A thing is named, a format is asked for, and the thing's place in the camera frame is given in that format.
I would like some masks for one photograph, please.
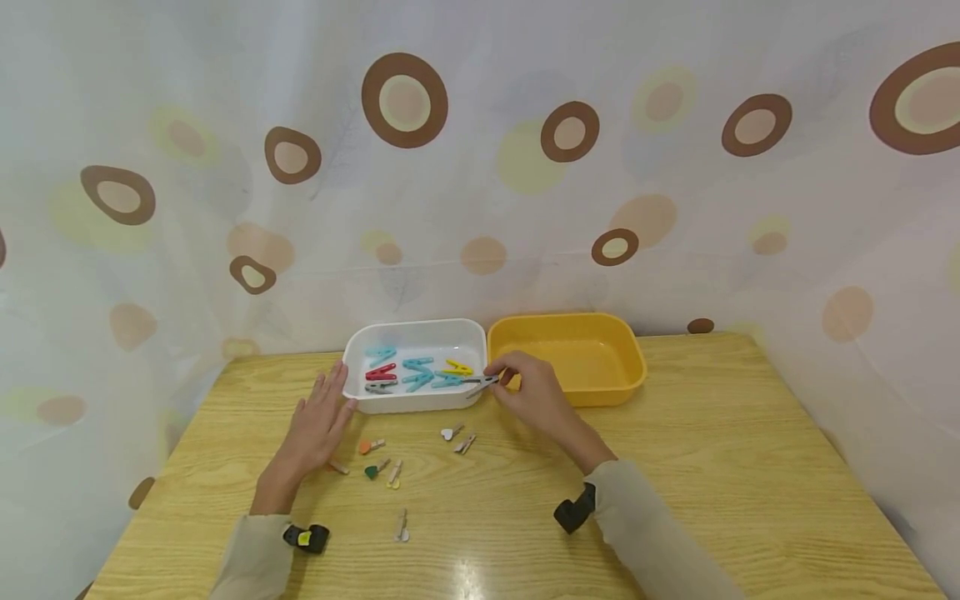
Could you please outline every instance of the person's arm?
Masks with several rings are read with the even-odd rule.
[[[620,461],[566,401],[553,367],[511,352],[485,369],[500,373],[493,395],[520,420],[553,439],[596,487],[604,541],[651,600],[727,600],[743,592],[671,515],[636,465]],[[520,374],[519,392],[505,387]]]
[[[339,406],[347,366],[321,373],[309,399],[300,399],[290,430],[256,482],[250,513],[240,517],[210,600],[275,600],[286,590],[293,547],[283,541],[300,482],[330,460],[356,401]]]

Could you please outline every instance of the yellow plastic tray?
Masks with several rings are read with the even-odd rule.
[[[630,326],[603,313],[501,319],[487,332],[487,347],[491,358],[523,350],[551,363],[574,406],[622,404],[647,377]]]

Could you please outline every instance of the white curtain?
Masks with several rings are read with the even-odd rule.
[[[753,335],[960,595],[955,2],[0,4],[0,595],[230,358],[556,310]]]

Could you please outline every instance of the white plastic tray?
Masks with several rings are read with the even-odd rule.
[[[487,335],[476,321],[470,319],[441,319],[438,321],[412,321],[369,325],[353,334],[344,351],[344,363],[349,367],[349,377],[344,386],[344,396],[356,398],[361,413],[413,413],[454,408],[467,408],[480,395],[467,398],[477,386],[462,385],[455,388],[433,388],[430,383],[412,394],[407,394],[409,383],[397,383],[388,395],[368,393],[366,373],[376,359],[366,355],[369,348],[393,346],[396,356],[383,362],[383,366],[396,363],[397,380],[411,374],[403,368],[408,358],[432,356],[434,362],[424,365],[431,371],[448,369],[450,359],[473,369],[482,375],[487,366]]]

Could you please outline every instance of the red clothespin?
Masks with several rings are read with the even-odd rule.
[[[396,369],[396,363],[390,363],[389,365],[384,365],[383,367],[370,369],[367,371],[367,381],[395,381],[396,375],[387,372],[392,371],[393,369]]]

